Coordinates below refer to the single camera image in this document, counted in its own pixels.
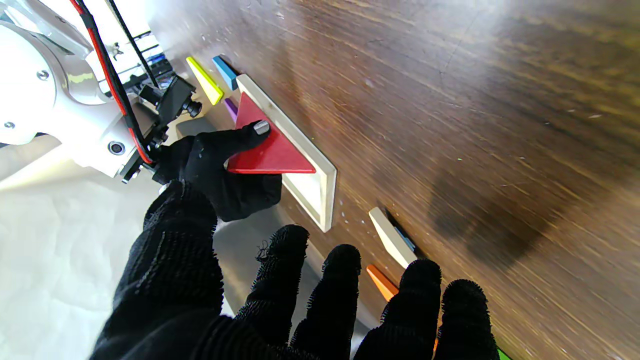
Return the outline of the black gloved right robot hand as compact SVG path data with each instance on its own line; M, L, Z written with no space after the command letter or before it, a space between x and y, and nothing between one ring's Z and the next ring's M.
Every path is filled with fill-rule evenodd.
M270 124L259 120L240 129L202 132L162 145L153 180L161 185L173 180L192 184L225 223L246 219L281 201L282 176L233 173L226 162L261 145L270 133Z

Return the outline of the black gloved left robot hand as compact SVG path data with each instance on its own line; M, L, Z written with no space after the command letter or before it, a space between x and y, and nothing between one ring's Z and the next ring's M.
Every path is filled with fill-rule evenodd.
M361 254L327 255L306 317L291 333L309 233L279 228L258 256L245 304L222 314L223 274L213 248L214 207L174 180L147 210L92 360L348 360L357 317ZM473 281L441 289L430 259L414 260L381 323L355 360L498 360L487 297Z

